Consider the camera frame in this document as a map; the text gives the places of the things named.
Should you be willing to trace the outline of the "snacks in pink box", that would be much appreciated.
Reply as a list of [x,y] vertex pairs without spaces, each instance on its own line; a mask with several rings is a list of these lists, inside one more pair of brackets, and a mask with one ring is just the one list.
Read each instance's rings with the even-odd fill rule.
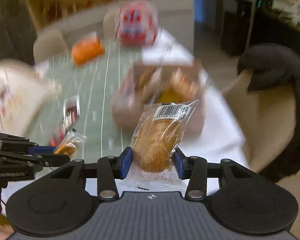
[[135,85],[135,94],[143,104],[182,103],[195,99],[200,85],[180,68],[165,76],[163,68],[149,67]]

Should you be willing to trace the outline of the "beige chair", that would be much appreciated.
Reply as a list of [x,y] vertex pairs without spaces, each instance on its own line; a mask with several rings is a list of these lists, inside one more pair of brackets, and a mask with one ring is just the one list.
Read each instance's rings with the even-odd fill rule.
[[33,57],[35,64],[56,54],[68,51],[68,46],[59,29],[52,29],[37,37],[33,44]]

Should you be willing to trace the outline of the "black red chocolate bar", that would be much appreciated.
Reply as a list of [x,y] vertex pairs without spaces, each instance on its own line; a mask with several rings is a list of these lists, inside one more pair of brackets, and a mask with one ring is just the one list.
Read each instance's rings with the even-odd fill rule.
[[52,138],[49,140],[49,145],[57,147],[66,134],[71,130],[73,124],[79,119],[81,114],[80,97],[74,95],[65,99],[63,105],[63,118],[59,126],[54,130]]

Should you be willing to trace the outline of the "green grid tablecloth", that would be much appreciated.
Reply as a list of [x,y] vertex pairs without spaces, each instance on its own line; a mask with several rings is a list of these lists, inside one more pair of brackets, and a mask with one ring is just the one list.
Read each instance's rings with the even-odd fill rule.
[[41,145],[48,144],[62,120],[66,99],[79,96],[81,115],[74,129],[87,137],[75,157],[94,163],[98,159],[118,156],[130,145],[131,132],[117,129],[110,110],[113,95],[132,63],[141,57],[140,48],[122,47],[104,41],[104,55],[77,68],[70,52],[50,57],[44,77],[62,85],[62,92],[46,103],[34,118],[27,136]]

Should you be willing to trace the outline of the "white paper sheet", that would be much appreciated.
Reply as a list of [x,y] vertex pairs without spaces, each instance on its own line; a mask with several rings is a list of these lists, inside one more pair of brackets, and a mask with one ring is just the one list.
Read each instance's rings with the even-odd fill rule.
[[192,65],[194,56],[166,29],[161,28],[153,46],[143,47],[143,63],[181,63]]

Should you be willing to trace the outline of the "packaged bread bun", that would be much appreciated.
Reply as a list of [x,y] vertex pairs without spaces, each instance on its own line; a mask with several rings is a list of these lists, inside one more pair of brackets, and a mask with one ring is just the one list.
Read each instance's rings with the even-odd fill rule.
[[179,178],[172,158],[199,103],[196,99],[144,107],[132,136],[132,164],[120,183],[123,187],[132,191],[185,193],[186,184]]

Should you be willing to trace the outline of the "orange tissue box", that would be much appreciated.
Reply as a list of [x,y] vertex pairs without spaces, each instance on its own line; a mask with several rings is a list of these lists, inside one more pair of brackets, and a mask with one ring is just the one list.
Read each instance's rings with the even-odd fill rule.
[[81,66],[100,55],[105,48],[99,39],[97,32],[93,31],[78,40],[71,49],[71,58],[75,66]]

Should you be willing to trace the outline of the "small orange snack packet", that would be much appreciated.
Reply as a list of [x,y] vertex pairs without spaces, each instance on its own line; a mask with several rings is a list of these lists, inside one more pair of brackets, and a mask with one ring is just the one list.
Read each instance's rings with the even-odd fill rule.
[[77,151],[83,147],[86,140],[87,137],[85,135],[72,128],[56,147],[54,155],[67,155],[70,159],[74,159]]

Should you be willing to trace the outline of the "dark jacket on chair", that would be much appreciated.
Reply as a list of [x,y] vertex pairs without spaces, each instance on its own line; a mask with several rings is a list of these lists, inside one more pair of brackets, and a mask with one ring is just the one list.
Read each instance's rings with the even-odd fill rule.
[[300,55],[279,44],[259,44],[248,48],[239,58],[238,75],[253,72],[248,91],[291,85],[295,96],[296,125],[290,143],[266,168],[257,172],[277,183],[300,170]]

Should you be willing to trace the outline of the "pink storage box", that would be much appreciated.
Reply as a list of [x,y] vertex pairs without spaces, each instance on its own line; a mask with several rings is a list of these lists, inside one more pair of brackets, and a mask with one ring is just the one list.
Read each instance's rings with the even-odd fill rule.
[[146,105],[192,102],[198,99],[199,104],[190,117],[185,134],[200,135],[205,118],[204,88],[199,78],[201,70],[199,61],[132,64],[111,101],[115,125],[132,131]]

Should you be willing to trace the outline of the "red white cartoon snack bag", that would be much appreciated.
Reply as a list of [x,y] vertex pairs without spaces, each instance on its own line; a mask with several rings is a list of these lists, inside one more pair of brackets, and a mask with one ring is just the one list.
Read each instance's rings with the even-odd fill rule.
[[125,46],[152,46],[159,30],[158,11],[146,0],[119,7],[115,20],[115,40]]

